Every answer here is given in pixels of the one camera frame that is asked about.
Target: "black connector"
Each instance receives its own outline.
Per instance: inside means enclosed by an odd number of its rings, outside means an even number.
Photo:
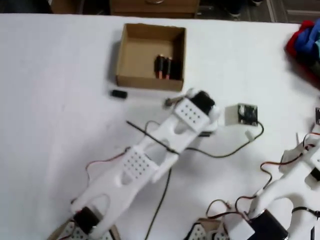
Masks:
[[[126,99],[128,97],[128,93],[126,91],[112,90],[111,96],[120,98],[120,99]]]

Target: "floor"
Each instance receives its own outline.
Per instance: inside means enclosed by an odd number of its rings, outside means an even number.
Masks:
[[[235,20],[213,0],[201,0],[199,19]],[[256,7],[246,4],[241,10],[239,21],[269,23],[301,23],[320,18],[320,0],[264,0]]]

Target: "cardboard box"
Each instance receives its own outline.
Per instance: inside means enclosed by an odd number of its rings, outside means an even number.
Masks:
[[[125,24],[118,53],[118,86],[181,91],[184,84],[186,29],[184,27]],[[180,64],[178,79],[158,79],[155,60],[159,54]]]

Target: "brown wire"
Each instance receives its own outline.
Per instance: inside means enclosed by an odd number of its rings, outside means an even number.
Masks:
[[[237,212],[239,212],[239,209],[238,209],[238,202],[240,199],[248,199],[248,200],[252,200],[252,199],[255,199],[257,196],[254,195],[254,196],[240,196],[237,198],[237,200],[235,201],[235,204],[234,204],[234,208]]]
[[[207,218],[209,218],[208,213],[209,213],[209,210],[210,210],[212,204],[214,204],[214,203],[216,203],[216,202],[222,202],[227,209],[231,209],[231,205],[230,205],[229,203],[227,203],[226,201],[224,201],[223,199],[213,200],[212,202],[210,202],[208,208],[206,209],[205,216],[206,216]]]
[[[263,163],[261,163],[260,165],[260,170],[266,174],[268,174],[270,176],[269,180],[266,182],[266,184],[264,185],[264,187],[262,189],[265,189],[272,181],[273,179],[273,176],[272,174],[268,171],[268,170],[265,170],[263,168],[264,165],[276,165],[276,166],[284,166],[284,165],[288,165],[288,164],[291,164],[293,162],[295,162],[296,160],[298,160],[298,158],[300,158],[303,154],[300,153],[299,156],[295,157],[294,159],[290,160],[290,161],[287,161],[287,162],[275,162],[275,161],[265,161]]]
[[[224,154],[224,155],[213,155],[211,153],[208,153],[206,151],[203,151],[201,149],[198,149],[198,148],[195,148],[195,147],[187,147],[185,150],[192,150],[192,151],[196,151],[198,153],[201,153],[201,154],[204,154],[204,155],[207,155],[208,157],[211,157],[211,158],[214,158],[214,159],[223,159],[223,158],[226,158],[226,157],[229,157],[233,154],[236,154],[238,151],[240,151],[241,149],[243,149],[245,146],[247,146],[248,144],[252,143],[254,140],[256,140],[257,138],[259,138],[262,134],[264,134],[265,132],[265,127],[263,126],[263,124],[261,122],[258,121],[258,124],[261,126],[261,132],[255,136],[253,138],[252,141],[247,141],[245,142],[244,144],[242,144],[241,146],[239,146],[238,148],[236,148],[235,150],[233,150],[232,152],[230,153],[227,153],[227,154]]]

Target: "wooden furniture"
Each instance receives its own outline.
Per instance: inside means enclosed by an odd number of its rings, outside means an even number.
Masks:
[[[194,18],[199,0],[110,0],[111,15]]]

